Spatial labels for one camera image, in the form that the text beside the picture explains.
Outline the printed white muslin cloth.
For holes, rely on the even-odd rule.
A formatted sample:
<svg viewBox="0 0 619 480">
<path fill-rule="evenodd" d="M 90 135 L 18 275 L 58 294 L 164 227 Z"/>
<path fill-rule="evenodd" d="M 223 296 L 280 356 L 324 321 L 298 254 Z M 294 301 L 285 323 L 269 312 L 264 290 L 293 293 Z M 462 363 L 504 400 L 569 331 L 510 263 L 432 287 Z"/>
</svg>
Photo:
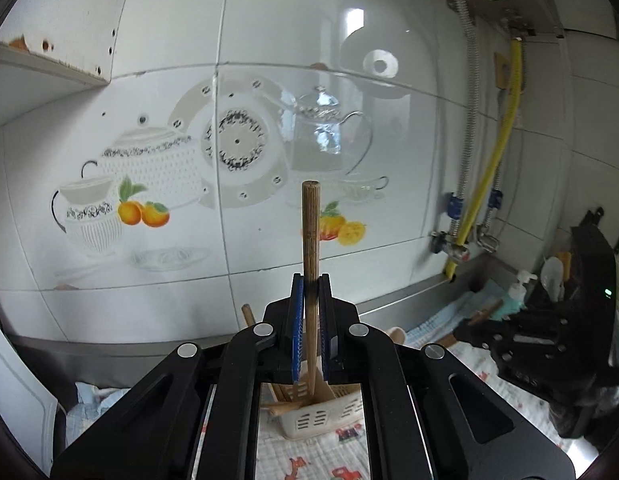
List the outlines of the printed white muslin cloth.
<svg viewBox="0 0 619 480">
<path fill-rule="evenodd" d="M 447 304 L 442 310 L 431 316 L 425 322 L 406 333 L 405 345 L 410 348 L 421 348 L 435 339 L 451 331 L 462 318 L 477 313 L 483 302 L 492 304 L 503 290 L 495 282 L 489 281 L 481 292 L 466 292 L 459 299 Z M 570 457 L 574 466 L 575 474 L 583 474 L 591 462 L 596 458 L 597 452 L 585 441 L 562 439 L 558 436 L 549 419 L 549 404 L 530 393 L 505 382 L 497 376 L 497 367 L 487 353 L 483 350 L 471 347 L 469 344 L 453 344 L 451 353 L 463 364 L 473 370 L 480 380 L 483 380 L 489 388 L 498 393 L 512 408 L 515 408 L 532 425 L 542 432 L 549 440 Z M 98 418 L 111 408 L 126 392 L 125 388 L 99 388 L 86 382 L 76 382 L 77 404 L 66 415 L 65 443 L 72 444 L 80 437 Z M 281 437 L 280 428 L 271 416 L 265 417 L 266 424 L 266 448 L 267 457 L 278 458 L 282 451 L 287 448 L 322 448 L 323 452 L 332 456 L 338 453 L 334 451 L 335 436 L 307 439 L 303 441 L 291 441 Z"/>
</svg>

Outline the black-handled knife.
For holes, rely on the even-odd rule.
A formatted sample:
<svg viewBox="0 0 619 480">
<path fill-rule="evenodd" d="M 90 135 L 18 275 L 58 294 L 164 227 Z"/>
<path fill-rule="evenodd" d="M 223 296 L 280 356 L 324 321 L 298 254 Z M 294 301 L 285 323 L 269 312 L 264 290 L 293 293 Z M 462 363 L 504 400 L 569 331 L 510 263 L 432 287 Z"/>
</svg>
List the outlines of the black-handled knife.
<svg viewBox="0 0 619 480">
<path fill-rule="evenodd" d="M 597 207 L 594 210 L 588 209 L 582 220 L 579 222 L 579 228 L 598 229 L 604 216 L 605 210 L 602 207 Z"/>
</svg>

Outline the beige plastic utensil holder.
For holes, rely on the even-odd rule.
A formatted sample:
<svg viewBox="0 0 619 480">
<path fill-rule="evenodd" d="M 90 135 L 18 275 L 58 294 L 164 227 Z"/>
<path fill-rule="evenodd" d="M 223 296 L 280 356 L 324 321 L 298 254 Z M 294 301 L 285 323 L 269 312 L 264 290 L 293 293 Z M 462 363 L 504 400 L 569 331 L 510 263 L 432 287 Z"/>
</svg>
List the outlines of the beige plastic utensil holder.
<svg viewBox="0 0 619 480">
<path fill-rule="evenodd" d="M 276 402 L 266 385 L 270 402 Z M 290 401 L 306 399 L 306 382 L 282 385 Z M 316 382 L 315 398 L 300 410 L 270 418 L 279 434 L 288 440 L 305 440 L 360 422 L 364 418 L 360 385 L 334 385 Z"/>
</svg>

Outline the white cutting board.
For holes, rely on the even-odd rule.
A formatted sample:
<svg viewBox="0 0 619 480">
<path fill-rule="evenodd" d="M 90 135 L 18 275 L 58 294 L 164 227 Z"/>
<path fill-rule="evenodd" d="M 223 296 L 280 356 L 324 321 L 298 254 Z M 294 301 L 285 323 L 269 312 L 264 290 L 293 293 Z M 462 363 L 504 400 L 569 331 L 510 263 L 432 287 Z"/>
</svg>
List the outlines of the white cutting board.
<svg viewBox="0 0 619 480">
<path fill-rule="evenodd" d="M 65 412 L 0 324 L 0 479 L 47 479 L 65 448 Z"/>
</svg>

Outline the teal soap dispenser bottle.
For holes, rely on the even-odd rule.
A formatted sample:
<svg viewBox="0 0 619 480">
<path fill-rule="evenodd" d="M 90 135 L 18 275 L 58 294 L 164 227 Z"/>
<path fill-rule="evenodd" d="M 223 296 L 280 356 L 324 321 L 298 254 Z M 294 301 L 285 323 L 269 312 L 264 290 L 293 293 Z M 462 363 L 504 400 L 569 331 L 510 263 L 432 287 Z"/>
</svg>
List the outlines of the teal soap dispenser bottle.
<svg viewBox="0 0 619 480">
<path fill-rule="evenodd" d="M 524 300 L 527 294 L 526 286 L 530 282 L 536 281 L 537 275 L 526 270 L 520 270 L 515 282 L 509 287 L 506 295 L 503 296 L 503 304 L 495 311 L 492 319 L 503 321 L 510 315 L 518 313 L 524 307 Z"/>
</svg>

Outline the light wooden chopstick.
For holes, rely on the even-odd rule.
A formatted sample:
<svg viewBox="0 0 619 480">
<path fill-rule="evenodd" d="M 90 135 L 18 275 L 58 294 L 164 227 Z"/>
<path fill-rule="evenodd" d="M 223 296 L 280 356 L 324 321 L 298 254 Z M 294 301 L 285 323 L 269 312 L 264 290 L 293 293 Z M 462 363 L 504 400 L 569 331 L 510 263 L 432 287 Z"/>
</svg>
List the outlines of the light wooden chopstick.
<svg viewBox="0 0 619 480">
<path fill-rule="evenodd" d="M 444 348 L 451 348 L 458 339 L 456 338 L 457 332 L 462 332 L 462 330 L 466 330 L 469 326 L 477 325 L 483 323 L 488 320 L 495 312 L 497 312 L 503 306 L 503 300 L 498 299 L 491 304 L 488 304 L 487 307 L 483 308 L 480 311 L 474 313 L 471 318 L 464 318 L 450 333 L 445 336 L 437 339 L 435 341 L 436 344 Z"/>
<path fill-rule="evenodd" d="M 278 417 L 285 413 L 297 411 L 311 404 L 311 401 L 306 399 L 283 401 L 283 402 L 262 402 L 259 407 L 267 411 L 272 417 Z"/>
<path fill-rule="evenodd" d="M 253 314 L 251 306 L 249 304 L 244 304 L 241 307 L 241 311 L 242 311 L 242 314 L 243 314 L 243 317 L 244 317 L 245 324 L 248 327 L 254 326 L 256 324 L 256 321 L 255 321 L 254 314 Z"/>
<path fill-rule="evenodd" d="M 307 393 L 311 402 L 315 398 L 318 356 L 320 184 L 317 181 L 304 181 L 302 184 L 302 212 Z"/>
<path fill-rule="evenodd" d="M 286 394 L 285 388 L 278 384 L 269 384 L 268 387 L 271 390 L 272 396 L 277 403 L 286 403 L 290 401 L 290 398 Z"/>
</svg>

